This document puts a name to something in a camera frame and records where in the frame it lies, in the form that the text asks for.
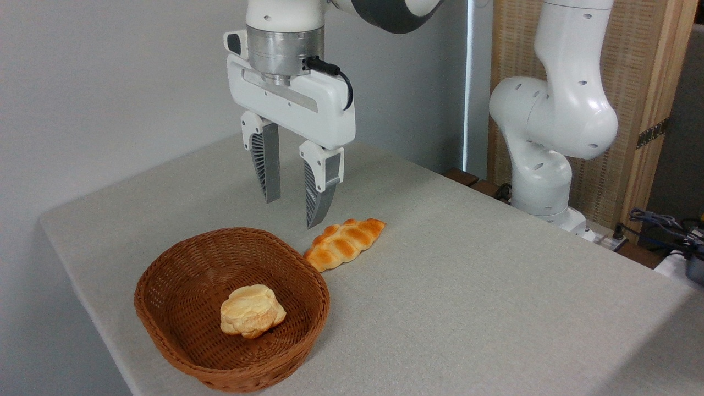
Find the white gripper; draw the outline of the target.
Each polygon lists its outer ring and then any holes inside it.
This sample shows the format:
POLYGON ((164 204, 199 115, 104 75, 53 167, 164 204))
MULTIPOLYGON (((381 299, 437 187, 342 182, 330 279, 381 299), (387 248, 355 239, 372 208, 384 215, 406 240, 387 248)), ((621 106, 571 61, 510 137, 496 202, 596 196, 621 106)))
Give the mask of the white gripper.
POLYGON ((344 180, 344 148, 339 147, 355 139, 355 107, 344 109, 347 84, 311 71, 292 78, 289 86, 274 85, 235 53, 227 56, 227 73, 234 101, 248 110, 241 116, 244 148, 267 203, 280 198, 279 125, 309 140, 299 152, 304 160, 306 227, 315 227, 344 180))

